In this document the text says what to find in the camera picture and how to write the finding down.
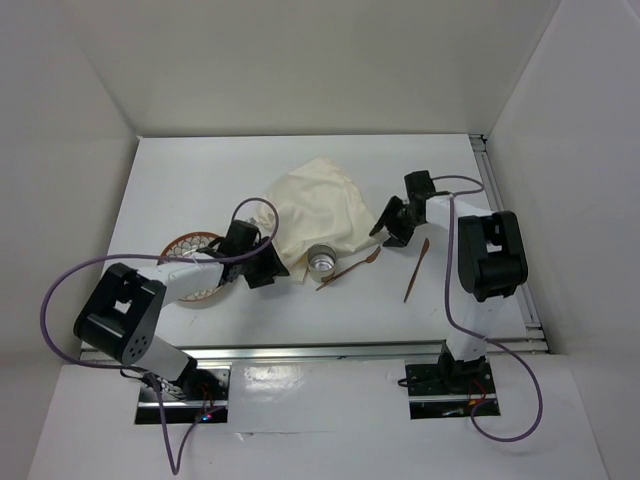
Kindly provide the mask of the cream cloth placemat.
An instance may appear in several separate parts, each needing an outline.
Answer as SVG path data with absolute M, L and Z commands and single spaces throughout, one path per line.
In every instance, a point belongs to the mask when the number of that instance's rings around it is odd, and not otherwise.
M 326 244 L 338 256 L 358 253 L 375 243 L 376 222 L 354 181 L 333 160 L 316 157 L 286 173 L 262 195 L 253 219 L 264 232 L 278 231 L 274 248 L 292 282 L 306 276 L 306 254 Z

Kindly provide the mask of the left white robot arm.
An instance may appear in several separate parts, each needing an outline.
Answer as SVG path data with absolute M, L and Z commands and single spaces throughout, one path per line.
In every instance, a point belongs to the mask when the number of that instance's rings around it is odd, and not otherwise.
M 156 335 L 162 310 L 240 277 L 255 289 L 288 275 L 271 238 L 249 222 L 234 220 L 225 236 L 175 262 L 141 269 L 109 266 L 76 319 L 74 335 L 121 365 L 142 369 L 148 385 L 155 376 L 176 399 L 224 399 L 221 380 Z

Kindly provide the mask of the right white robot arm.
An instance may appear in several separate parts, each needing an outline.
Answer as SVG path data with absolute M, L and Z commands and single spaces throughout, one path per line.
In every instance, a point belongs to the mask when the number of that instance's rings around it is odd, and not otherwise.
M 385 230 L 385 247 L 405 247 L 417 227 L 429 224 L 447 232 L 444 303 L 450 333 L 433 373 L 408 373 L 399 385 L 413 393 L 442 388 L 459 393 L 480 380 L 488 339 L 505 300 L 528 277 L 528 265 L 515 213 L 475 207 L 461 198 L 480 193 L 447 191 L 427 170 L 404 177 L 407 198 L 393 196 L 369 232 Z

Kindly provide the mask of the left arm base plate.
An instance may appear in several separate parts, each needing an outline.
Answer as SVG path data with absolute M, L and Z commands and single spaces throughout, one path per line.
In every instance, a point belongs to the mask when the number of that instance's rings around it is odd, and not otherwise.
M 231 367 L 214 366 L 208 372 L 214 380 L 209 380 L 207 387 L 196 386 L 195 390 L 189 394 L 185 394 L 164 380 L 160 381 L 168 425 L 191 424 L 198 413 L 202 414 L 202 424 L 227 423 Z M 136 425 L 161 423 L 157 396 L 149 383 L 140 385 L 134 423 Z

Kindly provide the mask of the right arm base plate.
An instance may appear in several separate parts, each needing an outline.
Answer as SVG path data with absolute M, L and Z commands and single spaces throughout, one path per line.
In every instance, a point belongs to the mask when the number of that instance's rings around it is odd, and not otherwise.
M 489 364 L 474 377 L 451 384 L 440 378 L 436 364 L 408 364 L 397 384 L 407 391 L 412 420 L 469 417 L 476 406 L 477 416 L 501 415 Z

